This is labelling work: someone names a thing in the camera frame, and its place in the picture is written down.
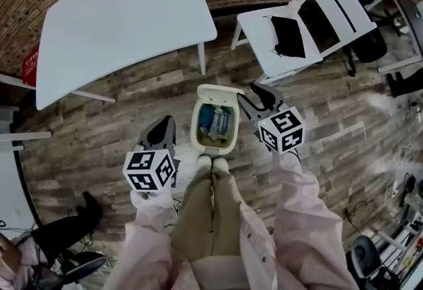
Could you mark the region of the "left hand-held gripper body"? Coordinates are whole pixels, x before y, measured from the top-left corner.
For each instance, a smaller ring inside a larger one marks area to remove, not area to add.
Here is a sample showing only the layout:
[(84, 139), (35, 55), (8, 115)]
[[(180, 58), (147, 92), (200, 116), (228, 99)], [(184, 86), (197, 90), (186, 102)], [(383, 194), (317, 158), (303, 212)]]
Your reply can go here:
[(160, 194), (176, 188), (179, 162), (173, 148), (153, 149), (137, 144), (126, 153), (123, 175), (132, 190)]

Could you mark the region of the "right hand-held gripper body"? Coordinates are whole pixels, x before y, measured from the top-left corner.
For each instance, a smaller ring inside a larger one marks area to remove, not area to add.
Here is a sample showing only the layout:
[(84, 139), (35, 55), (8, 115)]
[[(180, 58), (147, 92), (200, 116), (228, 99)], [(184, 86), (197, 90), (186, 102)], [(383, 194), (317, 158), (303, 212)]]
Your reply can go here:
[(304, 121), (296, 107), (283, 105), (257, 124), (258, 136), (270, 150), (282, 154), (304, 143)]

